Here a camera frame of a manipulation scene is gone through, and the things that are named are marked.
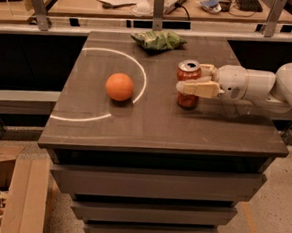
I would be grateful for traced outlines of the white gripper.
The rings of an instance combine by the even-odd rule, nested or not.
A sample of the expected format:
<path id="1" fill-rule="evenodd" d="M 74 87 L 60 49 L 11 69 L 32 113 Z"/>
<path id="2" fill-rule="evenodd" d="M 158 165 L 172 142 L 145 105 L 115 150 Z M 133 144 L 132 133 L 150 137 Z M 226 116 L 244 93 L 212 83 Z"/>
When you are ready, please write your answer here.
<path id="1" fill-rule="evenodd" d="M 213 64 L 201 63 L 200 70 L 203 77 L 178 81 L 176 90 L 180 94 L 204 99 L 219 96 L 222 99 L 237 101 L 245 95 L 248 81 L 244 67 L 225 65 L 216 68 Z"/>

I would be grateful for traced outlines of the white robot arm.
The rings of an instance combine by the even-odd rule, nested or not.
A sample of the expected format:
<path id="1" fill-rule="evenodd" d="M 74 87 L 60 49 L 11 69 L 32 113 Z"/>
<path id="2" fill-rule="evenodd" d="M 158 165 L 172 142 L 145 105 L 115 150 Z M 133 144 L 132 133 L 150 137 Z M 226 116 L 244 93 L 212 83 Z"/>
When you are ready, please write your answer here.
<path id="1" fill-rule="evenodd" d="M 179 80 L 180 94 L 210 99 L 218 97 L 236 102 L 247 100 L 261 109 L 275 113 L 292 110 L 292 63 L 284 64 L 276 73 L 249 70 L 243 66 L 201 64 L 202 77 Z"/>

